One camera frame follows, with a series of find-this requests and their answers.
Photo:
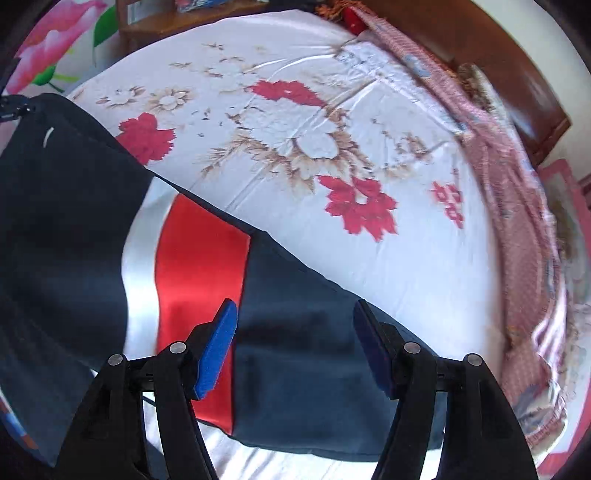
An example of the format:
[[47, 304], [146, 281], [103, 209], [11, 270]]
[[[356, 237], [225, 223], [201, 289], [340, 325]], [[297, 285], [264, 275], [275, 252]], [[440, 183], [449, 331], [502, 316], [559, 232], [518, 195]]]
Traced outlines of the dark navy pants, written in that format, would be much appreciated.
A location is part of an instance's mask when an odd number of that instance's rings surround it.
[[152, 356], [238, 305], [198, 419], [243, 444], [378, 460], [397, 405], [353, 329], [356, 295], [270, 235], [141, 166], [64, 97], [8, 96], [1, 155], [1, 391], [54, 463], [107, 358]]

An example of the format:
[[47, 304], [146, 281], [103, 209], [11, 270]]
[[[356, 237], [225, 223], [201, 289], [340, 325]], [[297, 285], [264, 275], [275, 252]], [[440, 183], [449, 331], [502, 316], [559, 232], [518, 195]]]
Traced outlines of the pink patterned quilt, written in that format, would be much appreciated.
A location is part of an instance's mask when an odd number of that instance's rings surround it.
[[556, 224], [544, 189], [511, 127], [476, 106], [442, 64], [360, 1], [325, 1], [325, 19], [351, 9], [465, 128], [467, 159], [480, 183], [501, 255], [508, 351], [501, 384], [533, 454], [566, 430], [561, 385], [568, 295]]

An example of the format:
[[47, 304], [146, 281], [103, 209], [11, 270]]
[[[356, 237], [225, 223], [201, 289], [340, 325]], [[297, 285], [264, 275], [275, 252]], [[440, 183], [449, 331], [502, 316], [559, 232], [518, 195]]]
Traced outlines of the floral white bed sheet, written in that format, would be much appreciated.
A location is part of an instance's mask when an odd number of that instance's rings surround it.
[[[159, 41], [70, 99], [142, 165], [276, 241], [439, 355], [505, 350], [497, 239], [461, 127], [370, 35], [303, 12]], [[204, 423], [223, 479], [367, 479]]]

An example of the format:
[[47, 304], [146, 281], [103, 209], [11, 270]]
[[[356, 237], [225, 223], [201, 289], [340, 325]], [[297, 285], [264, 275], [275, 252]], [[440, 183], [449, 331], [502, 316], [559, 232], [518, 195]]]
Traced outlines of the wooden chair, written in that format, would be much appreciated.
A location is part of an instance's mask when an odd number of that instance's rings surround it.
[[180, 13], [174, 6], [136, 22], [129, 20], [128, 7], [136, 1], [115, 1], [119, 34], [129, 51], [142, 48], [192, 28], [236, 16], [261, 13], [267, 9], [262, 1], [229, 1], [219, 6]]

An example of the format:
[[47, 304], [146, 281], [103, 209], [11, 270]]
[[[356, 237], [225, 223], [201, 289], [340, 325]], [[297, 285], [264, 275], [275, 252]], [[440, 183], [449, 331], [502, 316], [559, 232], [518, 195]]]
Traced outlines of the floral wardrobe door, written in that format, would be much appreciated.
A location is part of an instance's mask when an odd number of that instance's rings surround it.
[[3, 92], [65, 95], [122, 56], [113, 1], [59, 1], [18, 48]]

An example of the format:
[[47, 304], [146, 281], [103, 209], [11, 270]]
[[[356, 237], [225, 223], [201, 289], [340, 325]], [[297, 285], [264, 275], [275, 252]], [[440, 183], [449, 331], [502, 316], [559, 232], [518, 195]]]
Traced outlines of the red pillow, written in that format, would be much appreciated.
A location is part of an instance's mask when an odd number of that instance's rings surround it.
[[344, 24], [349, 33], [356, 36], [359, 36], [363, 31], [368, 29], [367, 24], [353, 11], [352, 7], [346, 7], [342, 10], [342, 24]]

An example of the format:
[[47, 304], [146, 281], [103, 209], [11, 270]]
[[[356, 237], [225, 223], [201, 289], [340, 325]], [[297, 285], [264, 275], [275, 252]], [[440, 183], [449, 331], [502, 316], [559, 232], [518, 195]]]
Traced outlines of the plastic bag of clothes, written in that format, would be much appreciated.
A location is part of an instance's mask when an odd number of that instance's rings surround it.
[[214, 8], [228, 3], [228, 0], [175, 0], [174, 4], [179, 13], [186, 13], [198, 9]]

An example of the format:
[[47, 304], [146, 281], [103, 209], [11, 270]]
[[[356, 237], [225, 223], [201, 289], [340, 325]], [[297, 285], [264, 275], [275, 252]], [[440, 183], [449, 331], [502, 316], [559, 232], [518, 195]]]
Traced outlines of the wooden bed headboard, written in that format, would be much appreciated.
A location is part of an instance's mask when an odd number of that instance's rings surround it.
[[365, 3], [453, 69], [472, 63], [487, 76], [537, 167], [571, 126], [552, 87], [517, 42], [469, 0]]

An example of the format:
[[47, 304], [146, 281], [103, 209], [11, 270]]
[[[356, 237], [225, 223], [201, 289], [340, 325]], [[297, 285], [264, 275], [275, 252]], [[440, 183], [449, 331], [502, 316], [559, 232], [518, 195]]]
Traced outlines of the pink bed guard rail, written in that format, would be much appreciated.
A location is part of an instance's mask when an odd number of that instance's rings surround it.
[[550, 479], [565, 466], [590, 427], [590, 211], [566, 160], [541, 169], [539, 177], [556, 217], [568, 293], [562, 370], [567, 426], [538, 468], [542, 479]]

